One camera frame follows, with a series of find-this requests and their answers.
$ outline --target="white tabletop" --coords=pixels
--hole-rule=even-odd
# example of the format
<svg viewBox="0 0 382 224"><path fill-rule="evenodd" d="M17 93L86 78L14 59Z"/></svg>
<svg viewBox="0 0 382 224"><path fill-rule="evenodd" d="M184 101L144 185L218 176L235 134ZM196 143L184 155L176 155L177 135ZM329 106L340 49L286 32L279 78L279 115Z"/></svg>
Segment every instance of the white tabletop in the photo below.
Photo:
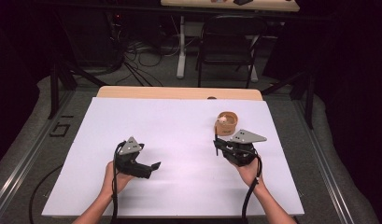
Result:
<svg viewBox="0 0 382 224"><path fill-rule="evenodd" d="M119 217L241 217L248 187L213 145L222 111L237 114L237 130L267 138L254 143L266 186L289 214L303 214L266 102L93 98L42 215L79 216L98 194L117 144L133 136L145 144L139 163L162 164L150 179L134 179L119 194ZM111 215L112 204L105 212ZM260 215L251 197L248 216Z"/></svg>

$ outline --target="desk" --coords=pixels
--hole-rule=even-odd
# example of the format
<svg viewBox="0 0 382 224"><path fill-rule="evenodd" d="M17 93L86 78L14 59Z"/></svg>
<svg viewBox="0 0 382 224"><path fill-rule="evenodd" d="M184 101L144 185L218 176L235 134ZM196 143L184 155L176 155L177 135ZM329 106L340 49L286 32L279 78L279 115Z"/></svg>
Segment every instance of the desk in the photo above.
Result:
<svg viewBox="0 0 382 224"><path fill-rule="evenodd" d="M163 6L168 7L207 7L207 8L227 8L227 9L238 9L238 10L273 10L273 11L287 11L287 12L297 12L299 11L299 6L294 0L256 0L250 3L247 3L243 6L238 6L232 0L226 2L212 3L209 0L161 0ZM185 35L188 35L190 32L187 32L187 27L192 27L194 29L194 22L191 25L187 25L184 17L181 16L180 21L180 41L179 41L179 59L178 59L178 68L177 68L177 78L184 77L185 71ZM201 24L196 25L196 35L199 36L201 33ZM258 76L257 72L252 69L251 81L257 82Z"/></svg>
<svg viewBox="0 0 382 224"><path fill-rule="evenodd" d="M206 100L208 96L218 99ZM116 145L133 135L145 144L137 161L162 165L150 179L134 179L119 194L119 217L241 217L248 187L221 154L216 156L212 143L216 116L224 110L239 116L238 128L267 137L256 146L263 157L265 183L289 214L303 214L275 125L258 91L103 87L93 98L42 215L79 216L98 194ZM111 205L105 216L112 215ZM264 215L255 197L248 215Z"/></svg>

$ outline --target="black cable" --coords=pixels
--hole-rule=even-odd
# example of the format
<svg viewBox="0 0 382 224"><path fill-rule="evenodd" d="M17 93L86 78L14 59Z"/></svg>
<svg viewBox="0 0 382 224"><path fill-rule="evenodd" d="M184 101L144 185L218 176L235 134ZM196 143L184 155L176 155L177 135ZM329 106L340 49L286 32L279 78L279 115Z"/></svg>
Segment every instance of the black cable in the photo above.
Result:
<svg viewBox="0 0 382 224"><path fill-rule="evenodd" d="M134 78L137 79L138 83L139 83L141 86L144 86L144 83L142 83L141 80L138 79L138 77L134 74L134 72L133 72L133 70L132 70L133 67L132 67L131 65L129 65L128 63L125 63L124 65L125 65L125 66L129 69L129 71L133 74Z"/></svg>
<svg viewBox="0 0 382 224"><path fill-rule="evenodd" d="M297 217L293 217L293 219L295 220L296 224L300 224L301 223L301 222L299 222Z"/></svg>
<svg viewBox="0 0 382 224"><path fill-rule="evenodd" d="M137 70L136 70L135 68L133 68L131 65L129 65L128 68L129 68L129 70L131 70L131 72L134 74L134 77L135 77L135 74L137 74L137 75L139 75L145 82L147 82L147 83L150 85L150 87L153 86L152 84L150 84L150 83L147 81L147 79L146 79L144 76L142 76L140 73L138 73Z"/></svg>
<svg viewBox="0 0 382 224"><path fill-rule="evenodd" d="M176 53L178 52L178 50L179 50L179 42L180 42L180 40L179 40L179 36L176 36L176 39L178 39L178 44L176 45L176 43L172 43L171 44L171 48L167 51L167 52L164 52L164 50L162 50L161 49L161 54L162 54L162 56L173 56L173 55L176 55Z"/></svg>
<svg viewBox="0 0 382 224"><path fill-rule="evenodd" d="M137 71L141 71L141 72L143 72L143 73L145 73L145 74L147 74L148 76L150 76L150 77L152 77L153 79L155 79L155 81L157 81L162 87L163 87L163 84L162 84L162 82L161 81L159 81L159 79L158 78L156 78L155 76L153 76L153 75L151 75L150 73L148 73L148 72L146 72L146 71L144 71L144 70L142 70L141 68L139 68L139 67L136 67L136 70Z"/></svg>
<svg viewBox="0 0 382 224"><path fill-rule="evenodd" d="M121 78L121 79L119 79L118 81L116 81L116 82L115 82L115 86L118 86L120 82L126 80L126 79L127 79L128 77L130 77L131 75L132 75L132 74L127 75L127 77Z"/></svg>
<svg viewBox="0 0 382 224"><path fill-rule="evenodd" d="M114 204L114 210L112 212L112 218L110 224L116 224L118 223L118 186L117 186L117 173L116 173L116 165L115 165L115 160L116 156L118 154L119 149L121 149L126 142L121 142L118 144L117 148L115 149L115 154L114 154L114 161L112 162L112 168L113 168L113 173L114 173L114 178L112 180L112 202Z"/></svg>
<svg viewBox="0 0 382 224"><path fill-rule="evenodd" d="M162 58L163 58L163 55L162 55L162 52L158 49L153 49L157 52L157 54L159 55L159 60L158 62L154 63L154 64L145 64L145 63L141 63L141 55L144 54L145 52L141 52L138 54L138 63L145 66L145 67L154 67L154 66L157 66L159 63L161 63L162 61Z"/></svg>
<svg viewBox="0 0 382 224"><path fill-rule="evenodd" d="M38 185L36 185L33 194L31 195L30 202L28 204L28 218L30 220L31 224L34 224L34 219L33 219L33 202L34 202L34 197L36 195L36 192L38 191L39 187L42 185L42 183L54 172L57 170L61 169L63 167L63 164L59 165L58 167L54 168L54 170L50 171L47 175L45 175L41 181L39 181Z"/></svg>
<svg viewBox="0 0 382 224"><path fill-rule="evenodd" d="M129 54L133 54L134 57L133 57L133 58L130 58L130 57L128 56ZM133 61L135 61L135 59L137 58L137 51L136 51L136 50L133 50L133 51L126 51L125 54L124 54L124 57L125 57L126 59L128 59L128 61L133 62Z"/></svg>
<svg viewBox="0 0 382 224"><path fill-rule="evenodd" d="M251 185L249 186L246 198L243 203L243 209L242 209L242 215L241 218L243 219L244 224L248 224L248 219L246 217L246 212L247 212L247 206L248 206L248 201L249 197L251 196L252 191L255 189L255 187L259 184L258 179L261 176L262 173L262 160L257 154L257 159L258 159L258 171L257 171L257 176L254 178L252 181Z"/></svg>

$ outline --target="cable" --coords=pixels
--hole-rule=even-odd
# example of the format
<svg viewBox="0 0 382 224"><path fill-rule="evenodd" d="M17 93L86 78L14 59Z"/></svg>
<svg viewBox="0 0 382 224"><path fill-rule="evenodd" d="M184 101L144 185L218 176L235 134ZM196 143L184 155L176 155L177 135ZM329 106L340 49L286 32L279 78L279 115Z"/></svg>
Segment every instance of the cable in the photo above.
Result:
<svg viewBox="0 0 382 224"><path fill-rule="evenodd" d="M110 224L118 223L118 186L117 186L117 178L116 178L118 173L116 173L115 160L116 160L116 156L118 154L119 149L121 149L125 143L126 143L126 141L123 141L123 142L118 144L117 148L115 149L115 153L114 153L114 161L112 162L113 173L114 173L114 178L112 180L112 202L114 204L114 210L112 212L112 218L111 218Z"/></svg>
<svg viewBox="0 0 382 224"><path fill-rule="evenodd" d="M300 224L300 222L299 222L297 217L293 217L293 219L295 220L296 224Z"/></svg>
<svg viewBox="0 0 382 224"><path fill-rule="evenodd" d="M150 82L147 81L147 79L144 76L138 73L137 70L135 70L135 68L133 68L132 66L129 66L129 69L131 69L134 73L138 74L142 79L144 79L144 81L147 82L150 85L150 87L153 86L152 84L150 84Z"/></svg>
<svg viewBox="0 0 382 224"><path fill-rule="evenodd" d="M135 73L133 72L133 67L131 65L129 65L128 63L125 63L124 64L128 69L129 71L133 74L134 78L137 79L138 83L141 85L141 86L145 86L144 83L141 82L141 80L135 75Z"/></svg>
<svg viewBox="0 0 382 224"><path fill-rule="evenodd" d="M176 43L173 43L172 45L171 45L171 48L167 51L167 52L165 52L165 53L163 53L163 50L162 50L162 55L164 56L164 57L170 57L170 56L174 56L174 55L176 55L177 53L178 53L178 51L179 51L179 36L176 36L176 39L178 39L178 44L177 44L177 46L176 46L176 50L173 52L173 53L171 53L171 51L175 48L175 44Z"/></svg>
<svg viewBox="0 0 382 224"><path fill-rule="evenodd" d="M157 79L155 76L153 76L153 75L151 75L150 73L148 73L148 72L142 70L141 68L138 68L138 67L137 67L137 70L138 70L138 71L141 71L141 72L143 72L143 73L145 73L145 74L147 74L147 75L150 76L150 77L152 77L153 79L155 79L155 80L156 80L156 81L163 87L162 82L159 81L159 79Z"/></svg>
<svg viewBox="0 0 382 224"><path fill-rule="evenodd" d="M251 185L249 186L246 198L245 198L244 203L243 203L243 209L242 209L241 218L243 219L243 223L244 224L248 224L248 219L246 217L246 212L247 212L247 206L248 206L249 197L251 196L251 193L255 189L255 187L259 184L258 179L259 179L259 177L261 176L261 173L262 173L262 160L258 156L258 153L257 153L257 159L258 159L258 172L257 172L257 176L254 178L254 180L252 181Z"/></svg>
<svg viewBox="0 0 382 224"><path fill-rule="evenodd" d="M120 82L126 80L126 79L127 79L128 77L130 77L131 75L132 75L132 74L127 75L127 77L121 78L121 79L119 79L118 81L116 81L116 82L115 82L115 86L118 86Z"/></svg>
<svg viewBox="0 0 382 224"><path fill-rule="evenodd" d="M154 52L157 53L157 55L159 56L159 60L158 60L158 62L153 63L153 64L145 64L145 63L142 63L142 62L141 62L141 55L142 55L142 54L145 54L146 52L140 52L140 53L138 54L138 63L139 63L139 64L141 64L141 65L143 65L143 66L145 66L145 67L154 67L154 66L157 66L159 63L161 63L163 56L162 56L162 53L161 53L160 50L158 50L158 49L147 49L147 50L149 51L149 53L154 53Z"/></svg>
<svg viewBox="0 0 382 224"><path fill-rule="evenodd" d="M41 181L39 181L38 185L36 185L33 194L31 195L30 202L28 204L28 218L30 220L31 224L34 224L34 219L33 219L33 202L34 202L34 197L36 195L36 191L39 189L39 187L42 185L42 183L54 172L57 170L61 169L63 167L63 164L59 165L58 167L54 168L54 170L50 171L47 175L43 177Z"/></svg>

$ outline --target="black chair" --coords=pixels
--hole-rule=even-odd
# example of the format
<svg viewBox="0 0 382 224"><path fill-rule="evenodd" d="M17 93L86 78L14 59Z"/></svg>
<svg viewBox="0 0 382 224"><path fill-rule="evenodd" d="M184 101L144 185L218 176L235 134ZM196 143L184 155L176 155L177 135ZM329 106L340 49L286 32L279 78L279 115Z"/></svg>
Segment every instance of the black chair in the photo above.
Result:
<svg viewBox="0 0 382 224"><path fill-rule="evenodd" d="M256 59L256 48L267 29L266 22L255 16L218 15L205 22L196 69L201 86L202 64L248 66L246 88Z"/></svg>

